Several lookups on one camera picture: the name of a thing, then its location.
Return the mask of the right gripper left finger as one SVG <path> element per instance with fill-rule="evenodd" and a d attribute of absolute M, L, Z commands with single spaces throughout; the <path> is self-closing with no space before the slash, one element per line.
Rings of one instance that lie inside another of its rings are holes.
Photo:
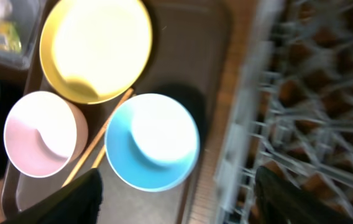
<path fill-rule="evenodd" d="M 96 224 L 102 201 L 103 181 L 94 168 L 3 224 Z"/>

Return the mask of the yellow round plate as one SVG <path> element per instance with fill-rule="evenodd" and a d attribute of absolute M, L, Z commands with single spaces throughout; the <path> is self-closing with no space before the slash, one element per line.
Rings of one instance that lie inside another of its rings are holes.
<path fill-rule="evenodd" d="M 98 104 L 132 86 L 152 44 L 152 21 L 142 1 L 61 0 L 43 26 L 40 63 L 60 95 Z"/>

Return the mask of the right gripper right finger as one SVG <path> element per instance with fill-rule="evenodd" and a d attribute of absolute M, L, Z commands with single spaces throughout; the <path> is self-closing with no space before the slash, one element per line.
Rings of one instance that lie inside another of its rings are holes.
<path fill-rule="evenodd" d="M 255 195 L 260 223 L 353 224 L 353 219 L 329 208 L 264 166 L 257 168 L 255 174 Z"/>

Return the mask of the green snack wrapper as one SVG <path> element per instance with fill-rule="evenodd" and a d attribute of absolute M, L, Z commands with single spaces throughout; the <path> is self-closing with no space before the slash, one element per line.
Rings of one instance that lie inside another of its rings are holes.
<path fill-rule="evenodd" d="M 19 34 L 11 22 L 0 22 L 0 50 L 16 54 L 22 51 Z"/>

